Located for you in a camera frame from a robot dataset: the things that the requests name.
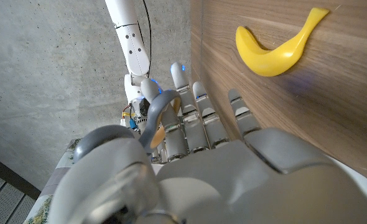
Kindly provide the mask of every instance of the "white plastic casing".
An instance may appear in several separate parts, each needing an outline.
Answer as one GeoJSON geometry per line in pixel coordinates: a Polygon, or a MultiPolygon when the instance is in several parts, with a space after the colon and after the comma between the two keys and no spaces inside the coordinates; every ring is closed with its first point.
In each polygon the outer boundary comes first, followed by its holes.
{"type": "Polygon", "coordinates": [[[106,0],[106,5],[119,37],[128,71],[134,75],[147,74],[150,61],[144,49],[133,1],[106,0]]]}
{"type": "Polygon", "coordinates": [[[142,97],[141,87],[132,85],[130,74],[124,77],[124,89],[126,90],[128,103],[132,103],[134,99],[142,97]]]}

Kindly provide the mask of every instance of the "white robotic arm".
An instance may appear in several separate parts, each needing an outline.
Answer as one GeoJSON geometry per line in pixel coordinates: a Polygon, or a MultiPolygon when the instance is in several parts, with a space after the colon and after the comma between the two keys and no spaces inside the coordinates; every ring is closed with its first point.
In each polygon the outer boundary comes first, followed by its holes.
{"type": "Polygon", "coordinates": [[[128,72],[131,75],[144,76],[149,71],[150,62],[133,1],[106,0],[106,5],[126,58],[128,72]]]}

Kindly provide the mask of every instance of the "wooden wall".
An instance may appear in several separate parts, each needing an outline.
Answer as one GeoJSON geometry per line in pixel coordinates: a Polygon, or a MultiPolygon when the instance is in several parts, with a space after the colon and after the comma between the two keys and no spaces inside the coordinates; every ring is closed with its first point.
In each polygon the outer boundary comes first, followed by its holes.
{"type": "Polygon", "coordinates": [[[237,88],[263,127],[310,141],[367,176],[367,0],[191,0],[192,79],[201,80],[233,139],[227,92],[237,88]],[[300,31],[311,8],[330,10],[302,58],[261,77],[241,60],[238,26],[275,49],[300,31]]]}

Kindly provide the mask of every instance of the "concrete wall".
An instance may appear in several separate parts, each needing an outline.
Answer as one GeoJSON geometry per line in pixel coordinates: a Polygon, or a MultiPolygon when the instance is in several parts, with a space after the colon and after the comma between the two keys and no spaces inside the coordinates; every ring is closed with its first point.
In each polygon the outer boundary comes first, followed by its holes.
{"type": "MultiPolygon", "coordinates": [[[[190,69],[189,1],[146,3],[151,77],[173,88],[170,64],[190,69]]],[[[71,139],[119,123],[126,72],[103,0],[0,0],[0,161],[41,190],[71,139]]]]}

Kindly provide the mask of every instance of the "plastic banana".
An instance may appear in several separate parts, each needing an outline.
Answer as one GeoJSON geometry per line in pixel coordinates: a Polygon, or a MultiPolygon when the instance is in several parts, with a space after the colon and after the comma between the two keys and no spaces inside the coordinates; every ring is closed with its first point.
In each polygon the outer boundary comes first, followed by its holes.
{"type": "Polygon", "coordinates": [[[250,31],[244,27],[238,27],[236,46],[240,57],[258,75],[273,77],[285,72],[301,58],[310,33],[328,12],[328,9],[313,8],[301,31],[275,50],[260,48],[250,31]]]}

